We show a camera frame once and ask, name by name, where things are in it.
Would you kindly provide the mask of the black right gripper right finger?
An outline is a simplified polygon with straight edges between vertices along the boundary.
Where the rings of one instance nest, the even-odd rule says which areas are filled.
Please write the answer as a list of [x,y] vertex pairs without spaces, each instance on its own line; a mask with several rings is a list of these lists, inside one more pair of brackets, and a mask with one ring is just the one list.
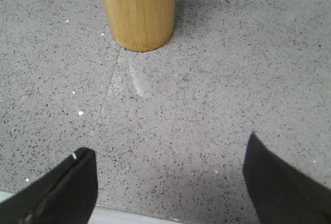
[[249,137],[243,176],[260,223],[330,223],[330,189]]

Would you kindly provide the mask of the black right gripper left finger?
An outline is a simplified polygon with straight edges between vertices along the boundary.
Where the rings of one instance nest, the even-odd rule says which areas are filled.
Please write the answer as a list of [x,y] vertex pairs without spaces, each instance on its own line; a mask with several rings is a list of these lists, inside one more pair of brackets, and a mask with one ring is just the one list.
[[98,197],[95,151],[81,147],[1,203],[1,223],[88,223]]

